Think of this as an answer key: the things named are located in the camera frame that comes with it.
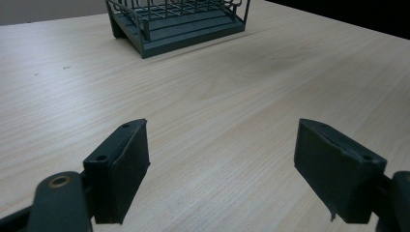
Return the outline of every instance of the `dish rack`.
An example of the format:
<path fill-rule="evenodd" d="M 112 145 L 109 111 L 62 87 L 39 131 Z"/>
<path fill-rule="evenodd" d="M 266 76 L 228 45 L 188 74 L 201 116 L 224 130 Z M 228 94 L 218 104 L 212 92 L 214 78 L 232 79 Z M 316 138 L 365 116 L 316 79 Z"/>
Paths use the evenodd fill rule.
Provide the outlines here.
<path fill-rule="evenodd" d="M 142 58 L 245 31 L 242 0 L 105 0 L 115 38 L 128 38 Z"/>

